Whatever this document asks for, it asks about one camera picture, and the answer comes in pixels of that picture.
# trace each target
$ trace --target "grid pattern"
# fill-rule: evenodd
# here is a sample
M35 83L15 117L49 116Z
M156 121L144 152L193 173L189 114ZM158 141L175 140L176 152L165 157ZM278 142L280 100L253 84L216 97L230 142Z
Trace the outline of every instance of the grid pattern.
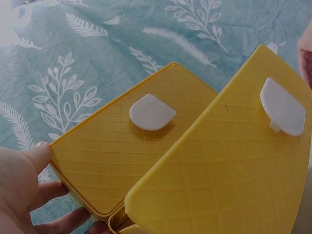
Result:
M137 128L129 117L130 107L146 94L176 111L173 121L156 132ZM216 95L181 66L169 65L65 135L52 147L53 165L105 220Z
M267 77L306 109L304 133L275 133L260 91ZM260 46L197 124L125 199L129 218L154 234L289 234L311 142L311 91Z

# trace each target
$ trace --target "white tab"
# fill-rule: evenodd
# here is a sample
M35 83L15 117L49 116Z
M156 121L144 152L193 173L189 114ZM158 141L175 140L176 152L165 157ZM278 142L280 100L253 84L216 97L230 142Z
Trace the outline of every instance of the white tab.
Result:
M260 99L265 112L271 119L269 127L275 132L282 130L294 137L303 133L306 110L272 78L267 78L265 81Z
M165 127L176 112L153 95L147 94L132 105L129 115L135 126L146 131L157 131Z

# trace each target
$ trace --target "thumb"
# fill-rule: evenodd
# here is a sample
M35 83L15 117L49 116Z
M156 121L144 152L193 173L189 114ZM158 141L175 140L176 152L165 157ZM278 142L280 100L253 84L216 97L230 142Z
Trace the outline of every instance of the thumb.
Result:
M39 142L37 147L28 151L23 151L22 154L31 161L38 175L44 168L46 168L51 159L50 146L48 143L43 141Z

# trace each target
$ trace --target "fern print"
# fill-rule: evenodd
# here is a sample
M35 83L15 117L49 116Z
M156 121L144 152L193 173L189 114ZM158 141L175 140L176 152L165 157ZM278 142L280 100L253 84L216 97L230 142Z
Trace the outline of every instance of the fern print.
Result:
M144 28L142 31L144 33L153 34L153 35L171 39L176 44L181 46L187 53L189 53L194 59L196 59L200 63L204 65L216 67L215 64L212 64L209 61L209 59L201 51L199 51L192 43L190 43L185 37L171 30L163 29L163 28Z
M98 105L102 99L94 97L97 93L97 87L89 88L81 97L79 92L74 92L71 105L69 100L64 100L65 93L77 90L83 84L83 80L77 80L77 75L65 78L71 71L71 65L75 62L72 53L66 57L59 56L58 62L60 68L48 68L48 76L40 77L41 85L29 85L29 88L39 93L33 97L34 106L40 110L43 121L57 130L58 133L49 133L48 136L55 140L59 138L59 134L64 134L70 127L71 123L79 123L91 114L83 114L78 116L80 110L84 107L93 107Z
M32 41L28 39L19 38L18 35L11 28L0 29L0 48L19 45L24 48L41 49L35 46Z
M169 0L172 5L165 8L166 11L173 11L174 18L184 23L189 29L199 31L199 38L211 39L228 53L227 49L221 44L222 28L214 26L221 17L221 13L216 13L221 1L219 0L200 0L200 7L194 7L194 0Z
M155 61L153 61L152 57L146 56L142 51L136 50L132 47L129 47L131 54L136 57L137 60L142 62L142 66L145 68L145 71L148 74L153 74L157 72L162 66L157 65Z
M35 147L33 138L30 135L27 123L23 117L11 105L0 101L0 114L12 124L13 133L22 151L30 150ZM39 182L52 180L48 168L45 168L38 176Z
M41 47L37 47L34 45L32 41L29 41L28 39L20 38L20 42L18 43L21 47L24 48L34 48L34 49L41 49Z
M67 24L82 37L109 37L106 29L66 13Z

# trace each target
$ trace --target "finger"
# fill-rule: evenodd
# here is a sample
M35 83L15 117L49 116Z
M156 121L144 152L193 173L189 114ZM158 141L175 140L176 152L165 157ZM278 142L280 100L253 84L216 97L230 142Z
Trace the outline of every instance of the finger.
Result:
M312 62L311 60L307 61L307 80L306 82L312 88Z
M63 217L50 222L34 226L39 234L70 234L90 218L85 208L79 208Z
M309 83L309 71L308 71L308 63L309 61L307 61L304 57L302 53L298 54L298 60L299 60L299 71L301 74L301 78Z
M85 232L85 234L111 234L106 223L97 221Z
M52 181L40 183L38 192L34 199L34 203L29 206L29 210L33 211L53 198L68 194L68 189L61 182Z
M21 153L31 161L38 175L46 168L51 158L51 149L46 142L40 142L38 147Z

